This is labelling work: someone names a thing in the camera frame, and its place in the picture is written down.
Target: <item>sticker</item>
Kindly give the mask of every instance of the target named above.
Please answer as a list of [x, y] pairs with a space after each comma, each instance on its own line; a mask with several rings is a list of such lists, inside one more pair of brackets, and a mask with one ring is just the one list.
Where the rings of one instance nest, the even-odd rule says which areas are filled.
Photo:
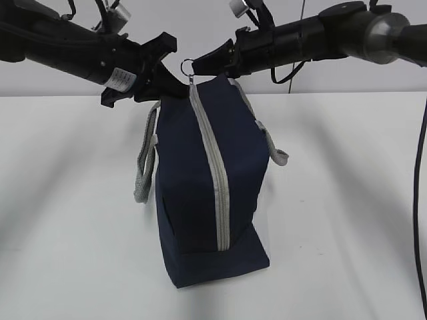
[[113, 74], [104, 83], [104, 87], [109, 87], [120, 92], [129, 91], [132, 88], [132, 85], [135, 83], [136, 75], [132, 72], [114, 68]]

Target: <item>black cable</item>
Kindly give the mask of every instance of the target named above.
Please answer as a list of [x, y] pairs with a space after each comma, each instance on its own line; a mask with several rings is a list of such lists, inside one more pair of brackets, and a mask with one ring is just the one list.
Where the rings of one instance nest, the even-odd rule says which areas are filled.
[[119, 4], [120, 4], [120, 0], [115, 0], [115, 1], [113, 2], [113, 4], [111, 5], [111, 8], [112, 8], [112, 9], [115, 9], [115, 8], [117, 8], [117, 7], [119, 6]]
[[369, 1], [369, 10], [372, 10], [378, 4], [378, 0]]
[[415, 160], [414, 170], [414, 206], [413, 206], [413, 225], [414, 225], [414, 254], [415, 254], [415, 265], [418, 276], [418, 282], [420, 284], [422, 307], [424, 309], [424, 316], [427, 319], [427, 297], [426, 288], [424, 286], [424, 278], [422, 275], [421, 266], [421, 254], [420, 254], [420, 232], [418, 230], [418, 200], [420, 196], [420, 171], [421, 171], [421, 159], [424, 148], [424, 141], [426, 139], [427, 130], [427, 103], [424, 110], [424, 116], [422, 118], [420, 140], [418, 142], [418, 151]]
[[[306, 0], [302, 1], [302, 6], [301, 6], [301, 17], [300, 17], [300, 21], [302, 20], [302, 18], [304, 17], [304, 9], [306, 8]], [[295, 69], [295, 63], [292, 63], [292, 71]], [[291, 82], [289, 82], [289, 90], [288, 93], [291, 93], [292, 90], [292, 83], [293, 83], [294, 79], [291, 79]]]
[[273, 83], [275, 83], [276, 85], [283, 85], [284, 83], [288, 82], [289, 80], [292, 80], [292, 78], [295, 77], [298, 72], [300, 72], [301, 68], [304, 66], [304, 64], [306, 62], [308, 62], [308, 60], [302, 61], [294, 70], [292, 70], [292, 72], [289, 75], [287, 75], [286, 77], [284, 77], [280, 81], [278, 81], [276, 79], [276, 68], [272, 68], [271, 69], [271, 77], [272, 77]]
[[62, 15], [62, 19], [71, 21], [73, 20], [75, 14], [77, 13], [77, 9], [75, 8], [74, 0], [68, 0], [69, 7], [71, 8], [71, 14]]
[[258, 28], [260, 27], [260, 22], [256, 19], [255, 15], [252, 13], [252, 11], [247, 10], [246, 14], [248, 15], [249, 19], [256, 25]]
[[110, 25], [109, 20], [108, 20], [107, 9], [105, 8], [104, 3], [102, 2], [102, 0], [95, 0], [95, 2], [98, 6], [99, 13], [101, 14], [104, 32], [105, 33], [111, 33], [111, 25]]

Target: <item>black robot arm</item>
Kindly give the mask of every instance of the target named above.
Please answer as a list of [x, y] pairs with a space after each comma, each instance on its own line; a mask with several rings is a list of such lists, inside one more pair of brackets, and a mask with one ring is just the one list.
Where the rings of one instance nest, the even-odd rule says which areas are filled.
[[75, 7], [69, 2], [73, 13], [60, 16], [35, 0], [0, 0], [0, 60], [30, 59], [104, 85], [101, 103], [108, 107], [126, 97], [141, 102], [187, 96], [187, 86], [161, 62], [177, 51], [176, 38], [162, 33], [140, 45], [118, 35], [129, 18], [119, 1], [105, 8], [97, 0], [103, 21], [94, 30], [82, 28], [70, 22]]
[[[290, 63], [348, 56], [379, 64], [405, 59], [422, 67], [427, 65], [427, 25], [411, 26], [405, 16], [392, 13], [389, 5], [371, 5], [368, 9], [362, 1], [341, 3], [314, 17], [278, 27], [271, 18], [263, 27], [269, 11], [260, 2], [232, 1], [236, 17], [247, 13], [260, 28], [239, 29], [236, 43], [230, 39], [196, 59], [196, 75], [226, 73], [237, 78]], [[251, 9], [264, 19], [256, 20]]]

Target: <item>lunch bag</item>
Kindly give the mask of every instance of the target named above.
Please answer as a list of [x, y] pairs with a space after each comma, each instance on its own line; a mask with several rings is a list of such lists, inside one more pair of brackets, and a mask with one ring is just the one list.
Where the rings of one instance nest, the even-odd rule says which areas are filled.
[[156, 150], [159, 238], [173, 284], [268, 267], [252, 218], [269, 158], [284, 166], [288, 155], [274, 147], [237, 81], [220, 75], [191, 84], [188, 99], [162, 97], [154, 105], [138, 158], [139, 203], [148, 200]]

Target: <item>bag handle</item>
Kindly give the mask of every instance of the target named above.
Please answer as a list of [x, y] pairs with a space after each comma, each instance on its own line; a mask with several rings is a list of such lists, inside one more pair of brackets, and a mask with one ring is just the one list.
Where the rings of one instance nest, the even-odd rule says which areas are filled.
[[161, 106], [158, 101], [150, 110], [145, 126], [144, 140], [141, 153], [138, 156], [138, 171], [133, 196], [138, 203], [147, 203], [155, 163], [155, 146], [158, 143], [157, 135], [154, 134], [157, 109]]
[[[245, 101], [246, 105], [248, 106], [249, 110], [251, 111], [252, 115], [255, 117], [254, 109], [252, 109], [251, 103], [248, 100], [248, 97], [246, 97], [246, 94], [244, 93], [242, 86], [240, 83], [238, 83], [234, 79], [228, 79], [232, 85], [237, 87], [239, 89], [240, 95], [242, 96], [242, 99]], [[280, 150], [276, 149], [276, 146], [274, 145], [272, 136], [269, 134], [266, 127], [262, 124], [261, 121], [255, 119], [255, 123], [260, 128], [262, 132], [266, 135], [266, 140], [268, 144], [268, 151], [270, 152], [270, 158], [274, 161], [276, 165], [279, 165], [280, 167], [283, 167], [288, 164], [289, 155]]]

